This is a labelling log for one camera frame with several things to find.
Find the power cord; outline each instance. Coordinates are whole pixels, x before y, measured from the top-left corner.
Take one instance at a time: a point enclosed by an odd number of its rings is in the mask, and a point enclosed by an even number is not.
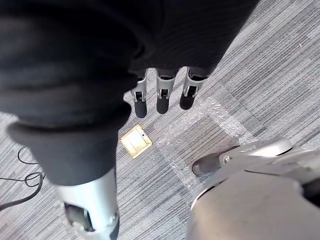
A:
[[[17,159],[18,159],[21,163],[23,163],[23,164],[27,164],[27,165],[38,165],[39,163],[37,163],[37,162],[26,162],[26,161],[21,160],[21,158],[20,158],[20,153],[21,153],[21,151],[22,151],[23,149],[25,149],[25,148],[26,148],[26,146],[20,148],[20,150],[18,151]],[[44,179],[45,179],[45,176],[46,176],[46,175],[43,174],[43,172],[36,171],[36,172],[32,172],[32,173],[28,174],[24,179],[14,179],[14,178],[0,177],[0,180],[9,180],[9,181],[16,181],[16,182],[24,182],[25,185],[27,185],[29,188],[33,188],[33,187],[38,186],[38,187],[36,188],[36,190],[35,190],[32,194],[30,194],[29,196],[27,196],[27,197],[24,197],[24,198],[19,199],[19,200],[16,200],[16,201],[11,201],[11,202],[7,202],[7,203],[4,203],[4,204],[1,204],[1,205],[0,205],[0,212],[1,212],[2,210],[4,210],[4,209],[7,209],[7,208],[9,208],[9,207],[13,207],[13,206],[16,206],[16,205],[25,203],[26,201],[34,198],[34,197],[40,192],[41,187],[42,187],[42,184],[43,184],[43,181],[44,181]],[[28,181],[30,181],[30,180],[32,180],[32,179],[35,179],[35,178],[37,178],[37,177],[39,177],[39,183],[34,184],[34,185],[30,185],[30,184],[28,183]]]

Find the plastic wrap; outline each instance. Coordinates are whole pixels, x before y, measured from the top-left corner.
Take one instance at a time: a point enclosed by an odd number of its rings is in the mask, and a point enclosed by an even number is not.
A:
[[[197,194],[199,191],[202,185],[201,180],[193,174],[191,170],[192,164],[190,164],[190,162],[186,163],[181,154],[178,153],[178,151],[183,151],[185,146],[182,146],[181,141],[177,141],[177,138],[185,134],[185,132],[188,132],[191,128],[194,128],[197,123],[199,123],[200,128],[203,127],[204,129],[206,122],[204,122],[203,119],[205,118],[210,118],[230,138],[236,139],[238,144],[242,145],[256,141],[252,134],[232,117],[221,104],[216,102],[213,97],[195,101],[192,110],[186,111],[178,120],[168,125],[163,130],[161,139],[155,143],[167,163],[192,194]]]

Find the black rubber fingertip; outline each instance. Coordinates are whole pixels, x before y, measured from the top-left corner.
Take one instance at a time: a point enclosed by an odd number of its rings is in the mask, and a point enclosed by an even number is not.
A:
[[[161,99],[156,98],[156,110],[160,114],[165,114],[168,112],[169,109],[169,99],[167,99],[165,96],[163,96]]]
[[[138,118],[143,119],[147,115],[147,103],[138,99],[137,102],[134,102],[134,111]]]
[[[194,104],[195,98],[192,96],[185,96],[183,93],[181,94],[180,98],[180,107],[183,110],[188,110]]]

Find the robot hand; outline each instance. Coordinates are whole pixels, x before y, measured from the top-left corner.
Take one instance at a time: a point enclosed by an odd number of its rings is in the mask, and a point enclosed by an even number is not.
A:
[[[192,107],[198,91],[213,70],[212,68],[187,68],[180,98],[182,109],[188,110]],[[160,114],[165,114],[169,109],[170,95],[173,92],[178,71],[179,69],[156,69],[156,110]],[[147,115],[147,70],[138,71],[135,74],[138,76],[138,82],[137,86],[131,90],[134,110],[138,118],[144,118]]]

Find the gray carpet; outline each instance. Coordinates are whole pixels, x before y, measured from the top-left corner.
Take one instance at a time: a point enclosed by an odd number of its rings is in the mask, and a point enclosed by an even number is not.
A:
[[[153,146],[131,159],[117,148],[119,240],[182,240],[188,212],[203,179],[197,158],[255,139],[289,138],[306,149],[320,146],[320,4],[312,0],[262,1],[234,40],[194,107],[179,107],[182,69],[167,114],[156,112],[156,76],[148,72],[148,115],[131,114],[120,136],[140,124]],[[129,94],[125,99],[132,104]],[[0,177],[23,179],[37,169],[16,159],[19,145],[5,134],[13,117],[0,115]],[[22,155],[32,161],[28,152]],[[0,180],[0,203],[34,189]],[[27,203],[0,213],[3,240],[75,240],[52,186]]]

